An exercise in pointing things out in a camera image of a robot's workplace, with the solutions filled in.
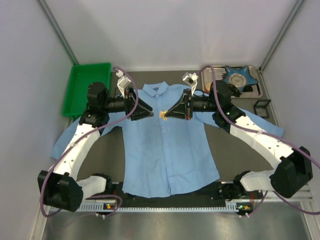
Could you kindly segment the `gold brooch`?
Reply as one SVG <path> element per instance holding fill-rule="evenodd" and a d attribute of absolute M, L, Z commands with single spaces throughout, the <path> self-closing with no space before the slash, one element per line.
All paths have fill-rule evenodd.
<path fill-rule="evenodd" d="M 167 111 L 160 111 L 159 118 L 163 119 L 164 121 L 167 121 Z"/>

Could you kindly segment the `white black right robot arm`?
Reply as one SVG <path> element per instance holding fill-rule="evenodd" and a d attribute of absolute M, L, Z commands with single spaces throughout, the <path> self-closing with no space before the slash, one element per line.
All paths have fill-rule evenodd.
<path fill-rule="evenodd" d="M 196 112 L 210 112 L 216 125 L 242 140 L 271 165 L 272 170 L 245 171 L 236 176 L 246 192 L 274 191 L 291 198 L 313 178 L 310 152 L 298 149 L 272 136 L 256 125 L 250 117 L 231 101 L 232 91 L 224 81 L 217 80 L 208 96 L 194 95 L 184 89 L 180 99 L 164 115 L 167 118 L 190 120 Z"/>

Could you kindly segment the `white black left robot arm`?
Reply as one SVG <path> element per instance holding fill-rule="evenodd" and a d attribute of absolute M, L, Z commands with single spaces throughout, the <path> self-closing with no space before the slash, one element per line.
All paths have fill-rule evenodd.
<path fill-rule="evenodd" d="M 57 162 L 37 177 L 42 206 L 75 212 L 83 200 L 107 191 L 112 182 L 104 174 L 95 173 L 83 180 L 77 177 L 91 147 L 103 130 L 112 125 L 109 114 L 125 113 L 132 121 L 154 115 L 152 107 L 139 99 L 137 90 L 126 86 L 121 92 L 121 96 L 110 97 L 102 82 L 88 86 L 86 109 L 73 137 Z"/>

